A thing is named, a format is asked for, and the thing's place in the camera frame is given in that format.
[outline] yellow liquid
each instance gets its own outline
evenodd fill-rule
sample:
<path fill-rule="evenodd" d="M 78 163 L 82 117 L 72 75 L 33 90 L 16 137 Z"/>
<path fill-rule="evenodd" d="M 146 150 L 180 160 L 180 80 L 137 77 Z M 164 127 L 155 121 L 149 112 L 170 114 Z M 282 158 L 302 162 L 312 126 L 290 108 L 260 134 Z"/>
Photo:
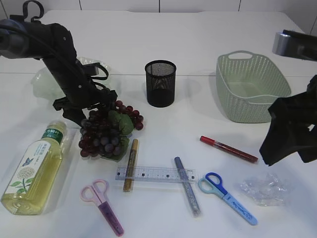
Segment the yellow liquid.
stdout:
<path fill-rule="evenodd" d="M 63 132 L 58 125 L 50 126 Z M 51 144 L 32 184 L 26 193 L 5 193 L 1 203 L 15 215 L 39 215 L 42 213 L 56 174 L 62 161 L 62 152 L 59 143 L 52 138 L 43 138 Z"/>

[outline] green leaf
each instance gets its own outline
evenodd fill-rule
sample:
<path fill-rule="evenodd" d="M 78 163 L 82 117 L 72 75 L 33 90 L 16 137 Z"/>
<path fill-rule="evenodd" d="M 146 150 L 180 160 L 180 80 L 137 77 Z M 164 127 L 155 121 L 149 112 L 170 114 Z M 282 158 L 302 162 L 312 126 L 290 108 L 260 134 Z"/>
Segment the green leaf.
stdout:
<path fill-rule="evenodd" d="M 119 122 L 121 120 L 121 114 L 117 113 L 116 111 L 110 111 L 108 113 L 108 119 L 110 122 Z"/>
<path fill-rule="evenodd" d="M 127 114 L 121 115 L 121 120 L 119 121 L 119 130 L 121 135 L 129 135 L 132 133 L 134 125 Z"/>
<path fill-rule="evenodd" d="M 15 186 L 18 186 L 20 183 L 21 183 L 20 181 L 17 181 L 17 182 L 14 182 L 13 184 L 11 184 L 10 186 L 15 187 Z"/>
<path fill-rule="evenodd" d="M 118 162 L 123 158 L 123 156 L 127 153 L 127 150 L 128 150 L 129 138 L 126 138 L 126 137 L 122 138 L 120 144 L 122 146 L 121 154 L 120 155 L 112 155 L 109 158 L 106 157 L 107 159 Z"/>
<path fill-rule="evenodd" d="M 23 193 L 23 192 L 26 192 L 26 190 L 24 188 L 20 188 L 19 190 L 17 190 L 16 193 Z"/>
<path fill-rule="evenodd" d="M 33 179 L 34 179 L 34 178 L 29 178 L 28 180 L 26 180 L 26 182 L 25 182 L 25 183 L 30 183 L 30 182 L 32 182 L 32 181 L 33 181 Z"/>

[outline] red marker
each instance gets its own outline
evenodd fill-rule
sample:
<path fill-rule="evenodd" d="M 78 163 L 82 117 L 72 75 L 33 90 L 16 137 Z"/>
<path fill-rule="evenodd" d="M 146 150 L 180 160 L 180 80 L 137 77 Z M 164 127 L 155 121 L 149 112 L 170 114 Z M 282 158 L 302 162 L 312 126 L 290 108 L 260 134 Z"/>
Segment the red marker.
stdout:
<path fill-rule="evenodd" d="M 244 159 L 246 161 L 249 161 L 251 163 L 255 163 L 256 161 L 258 161 L 258 158 L 253 156 L 253 155 L 250 155 L 250 154 L 247 154 L 245 152 L 242 152 L 240 150 L 237 150 L 235 148 L 232 148 L 228 145 L 225 145 L 225 144 L 222 144 L 216 140 L 213 140 L 213 139 L 210 139 L 208 137 L 205 137 L 205 136 L 201 136 L 200 137 L 200 141 L 208 144 L 208 145 L 211 145 L 219 150 L 223 150 L 231 155 L 235 155 L 241 159 Z"/>

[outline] bottle label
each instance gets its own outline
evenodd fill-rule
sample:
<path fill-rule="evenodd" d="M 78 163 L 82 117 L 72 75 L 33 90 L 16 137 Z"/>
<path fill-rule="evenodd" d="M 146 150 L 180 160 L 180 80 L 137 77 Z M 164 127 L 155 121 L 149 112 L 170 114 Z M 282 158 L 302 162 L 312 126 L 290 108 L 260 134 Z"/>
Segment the bottle label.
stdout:
<path fill-rule="evenodd" d="M 50 129 L 45 130 L 45 132 L 42 136 L 42 139 L 43 138 L 52 138 L 60 144 L 61 140 L 63 139 L 63 133 L 61 133 L 57 129 L 50 128 Z"/>
<path fill-rule="evenodd" d="M 26 193 L 29 190 L 50 147 L 50 143 L 42 140 L 29 146 L 5 193 Z"/>

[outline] scissors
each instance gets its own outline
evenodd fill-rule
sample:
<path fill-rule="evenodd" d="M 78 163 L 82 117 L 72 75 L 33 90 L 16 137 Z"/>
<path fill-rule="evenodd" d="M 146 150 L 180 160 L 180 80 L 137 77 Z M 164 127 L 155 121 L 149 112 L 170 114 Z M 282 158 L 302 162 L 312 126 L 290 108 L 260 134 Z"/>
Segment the scissors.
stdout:
<path fill-rule="evenodd" d="M 209 177 L 215 176 L 219 179 L 219 183 L 213 182 Z M 205 182 L 211 188 L 206 190 L 203 188 L 202 183 Z M 225 201 L 233 210 L 235 210 L 241 217 L 243 217 L 252 226 L 258 224 L 257 219 L 251 215 L 251 213 L 245 209 L 240 202 L 238 202 L 226 189 L 222 186 L 222 178 L 216 173 L 208 173 L 204 178 L 198 181 L 198 187 L 200 190 L 207 194 L 215 194 Z"/>
<path fill-rule="evenodd" d="M 104 189 L 101 191 L 97 186 L 98 183 L 104 184 Z M 103 179 L 97 179 L 93 181 L 92 186 L 85 186 L 80 192 L 80 198 L 85 202 L 93 202 L 101 211 L 102 215 L 105 217 L 109 225 L 111 226 L 113 232 L 118 236 L 123 235 L 123 228 L 120 225 L 118 219 L 113 213 L 109 203 L 106 200 L 105 192 L 107 189 L 107 182 Z M 92 193 L 92 197 L 87 197 L 86 192 L 90 191 Z"/>

